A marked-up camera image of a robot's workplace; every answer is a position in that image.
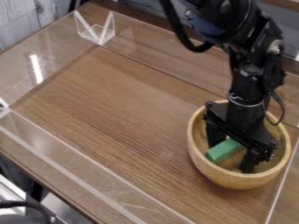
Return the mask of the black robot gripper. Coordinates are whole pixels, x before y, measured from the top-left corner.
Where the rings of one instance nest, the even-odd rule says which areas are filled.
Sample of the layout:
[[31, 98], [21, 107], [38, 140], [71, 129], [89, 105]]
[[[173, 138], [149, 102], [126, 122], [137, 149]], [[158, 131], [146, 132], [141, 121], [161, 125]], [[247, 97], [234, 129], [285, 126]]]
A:
[[250, 173], [260, 161], [270, 161], [278, 148], [277, 138], [265, 125], [269, 103], [269, 96], [257, 104], [242, 104], [233, 97], [227, 102], [206, 102], [209, 145], [213, 148], [230, 137], [247, 148], [239, 165], [243, 173]]

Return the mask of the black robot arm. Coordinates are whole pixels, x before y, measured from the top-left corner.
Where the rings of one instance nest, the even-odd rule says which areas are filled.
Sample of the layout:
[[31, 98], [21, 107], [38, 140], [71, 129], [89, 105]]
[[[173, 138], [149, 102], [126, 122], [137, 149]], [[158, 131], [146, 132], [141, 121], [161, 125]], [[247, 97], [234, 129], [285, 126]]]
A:
[[284, 32], [264, 13], [257, 0], [182, 0], [194, 30], [206, 39], [202, 46], [223, 46], [229, 53], [231, 85], [225, 103], [206, 104], [210, 146], [231, 137], [246, 148], [239, 169], [252, 172], [269, 161], [278, 147], [268, 130], [268, 107], [285, 84]]

